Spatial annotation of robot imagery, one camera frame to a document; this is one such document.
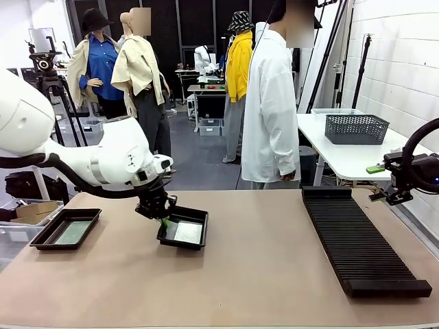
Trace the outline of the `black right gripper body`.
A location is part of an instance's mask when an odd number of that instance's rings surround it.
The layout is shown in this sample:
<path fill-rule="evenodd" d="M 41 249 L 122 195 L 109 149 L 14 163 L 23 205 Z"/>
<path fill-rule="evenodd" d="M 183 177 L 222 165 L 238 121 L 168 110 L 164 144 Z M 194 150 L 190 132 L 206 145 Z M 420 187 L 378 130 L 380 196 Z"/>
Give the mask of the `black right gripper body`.
<path fill-rule="evenodd" d="M 385 169 L 391 172 L 393 187 L 410 191 L 438 191 L 438 154 L 412 156 L 409 167 L 403 165 L 403 153 L 385 154 Z"/>

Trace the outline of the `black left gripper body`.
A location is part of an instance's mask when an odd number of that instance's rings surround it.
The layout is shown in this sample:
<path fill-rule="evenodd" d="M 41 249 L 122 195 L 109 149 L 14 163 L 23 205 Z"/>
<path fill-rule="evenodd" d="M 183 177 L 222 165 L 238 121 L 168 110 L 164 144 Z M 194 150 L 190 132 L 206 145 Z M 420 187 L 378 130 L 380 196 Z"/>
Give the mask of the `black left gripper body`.
<path fill-rule="evenodd" d="M 163 183 L 149 186 L 139 195 L 140 209 L 164 210 L 167 203 L 167 192 Z"/>

